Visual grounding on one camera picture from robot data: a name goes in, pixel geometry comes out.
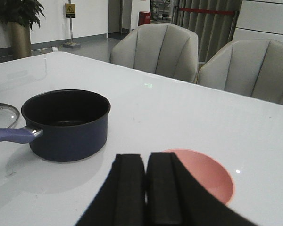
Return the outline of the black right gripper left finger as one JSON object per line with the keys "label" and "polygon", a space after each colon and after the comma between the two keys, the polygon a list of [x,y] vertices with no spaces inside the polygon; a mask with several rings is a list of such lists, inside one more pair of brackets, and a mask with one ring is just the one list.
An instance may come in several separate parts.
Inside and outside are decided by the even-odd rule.
{"label": "black right gripper left finger", "polygon": [[117,154],[103,185],[78,226],[143,226],[145,171],[138,154]]}

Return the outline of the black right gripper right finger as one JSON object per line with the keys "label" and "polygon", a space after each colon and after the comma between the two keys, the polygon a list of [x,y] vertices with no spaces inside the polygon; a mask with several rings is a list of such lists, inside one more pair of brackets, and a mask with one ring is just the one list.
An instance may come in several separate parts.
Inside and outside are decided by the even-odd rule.
{"label": "black right gripper right finger", "polygon": [[174,153],[152,153],[147,164],[149,226],[252,226],[210,194]]}

